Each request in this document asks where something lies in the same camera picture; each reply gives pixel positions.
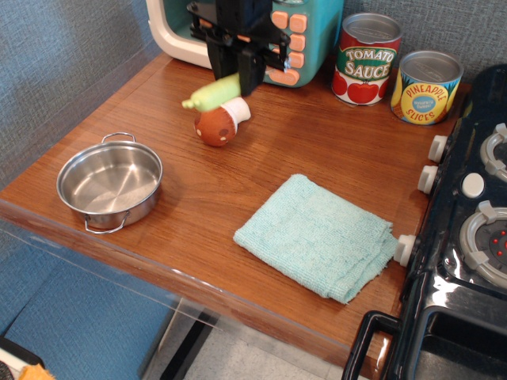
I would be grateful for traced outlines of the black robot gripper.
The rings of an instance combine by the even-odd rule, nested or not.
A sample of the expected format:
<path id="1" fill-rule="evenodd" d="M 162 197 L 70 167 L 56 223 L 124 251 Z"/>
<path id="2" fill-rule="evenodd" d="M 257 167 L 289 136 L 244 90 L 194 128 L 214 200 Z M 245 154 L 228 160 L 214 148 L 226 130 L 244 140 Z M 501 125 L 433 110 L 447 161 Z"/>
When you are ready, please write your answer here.
<path id="1" fill-rule="evenodd" d="M 241 96 L 263 81 L 265 65 L 287 70 L 290 37 L 272 21 L 272 1 L 192 1 L 191 34 L 207 44 L 215 79 L 239 74 Z"/>

